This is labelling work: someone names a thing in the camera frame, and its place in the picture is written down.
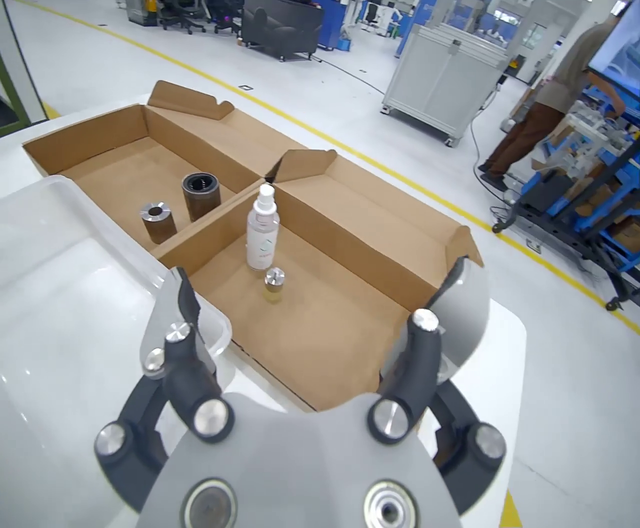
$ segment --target cylindrical bushing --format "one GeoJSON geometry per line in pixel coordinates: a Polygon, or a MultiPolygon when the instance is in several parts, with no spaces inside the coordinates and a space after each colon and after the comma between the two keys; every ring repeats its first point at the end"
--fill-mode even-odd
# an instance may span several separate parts
{"type": "Polygon", "coordinates": [[[220,184],[213,174],[196,172],[185,176],[182,192],[192,222],[220,205],[220,184]]]}
{"type": "Polygon", "coordinates": [[[140,211],[140,218],[154,244],[162,244],[178,232],[171,209],[164,202],[145,205],[140,211]]]}

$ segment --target black sofa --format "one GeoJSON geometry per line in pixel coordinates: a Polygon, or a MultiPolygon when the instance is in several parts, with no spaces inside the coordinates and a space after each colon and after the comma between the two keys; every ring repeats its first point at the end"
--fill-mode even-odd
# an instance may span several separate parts
{"type": "Polygon", "coordinates": [[[324,10],[291,0],[245,0],[241,35],[245,45],[259,45],[284,61],[316,51],[324,10]]]}

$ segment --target white floor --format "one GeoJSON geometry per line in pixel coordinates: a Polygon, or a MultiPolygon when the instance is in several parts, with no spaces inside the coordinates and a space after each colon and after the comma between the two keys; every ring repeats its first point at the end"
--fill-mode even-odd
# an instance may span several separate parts
{"type": "MultiPolygon", "coordinates": [[[[158,79],[165,79],[231,100],[257,118],[267,119],[268,110],[193,71],[77,22],[14,0],[7,3],[40,95],[62,114],[150,92],[158,79]]],[[[232,86],[247,84],[253,87],[251,95],[397,170],[482,220],[493,221],[488,208],[496,205],[495,200],[471,172],[476,150],[470,134],[457,149],[449,149],[441,135],[427,127],[380,114],[380,93],[327,63],[279,63],[237,46],[229,35],[189,36],[178,29],[142,28],[127,22],[115,0],[37,3],[90,24],[106,24],[106,29],[232,86]]],[[[398,43],[358,30],[351,52],[319,51],[317,56],[384,90],[397,65],[394,51],[398,43]]],[[[510,79],[477,119],[483,159],[502,138],[498,124],[524,88],[510,79]]],[[[268,119],[310,147],[327,148],[325,141],[282,118],[268,115],[268,119]]],[[[516,171],[520,175],[532,173],[526,161],[518,164],[516,171]]],[[[408,186],[404,188],[416,194],[408,186]]],[[[441,205],[432,205],[456,217],[441,205]]],[[[527,328],[525,389],[510,483],[524,525],[637,525],[640,493],[635,477],[640,472],[640,456],[636,442],[640,425],[635,418],[640,413],[636,383],[640,336],[495,236],[475,226],[472,231],[490,273],[492,297],[527,328]]],[[[524,241],[522,232],[513,231],[509,236],[524,241]]],[[[590,268],[593,273],[580,271],[575,259],[548,246],[542,256],[602,298],[612,296],[611,286],[597,268],[590,268]]],[[[637,307],[625,308],[627,317],[640,322],[637,307]]]]}

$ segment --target bottle label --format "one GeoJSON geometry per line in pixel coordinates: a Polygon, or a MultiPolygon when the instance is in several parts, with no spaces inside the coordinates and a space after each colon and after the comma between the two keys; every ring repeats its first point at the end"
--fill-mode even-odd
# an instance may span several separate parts
{"type": "Polygon", "coordinates": [[[273,263],[278,231],[259,233],[253,229],[246,233],[246,261],[253,269],[267,269],[273,263]]]}

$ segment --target clear plastic bottle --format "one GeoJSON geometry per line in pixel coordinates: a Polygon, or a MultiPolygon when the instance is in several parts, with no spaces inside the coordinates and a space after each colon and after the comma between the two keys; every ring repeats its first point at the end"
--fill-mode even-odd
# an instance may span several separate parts
{"type": "Polygon", "coordinates": [[[246,262],[252,269],[268,269],[273,263],[280,227],[274,194],[272,186],[261,185],[258,198],[246,219],[246,262]]]}

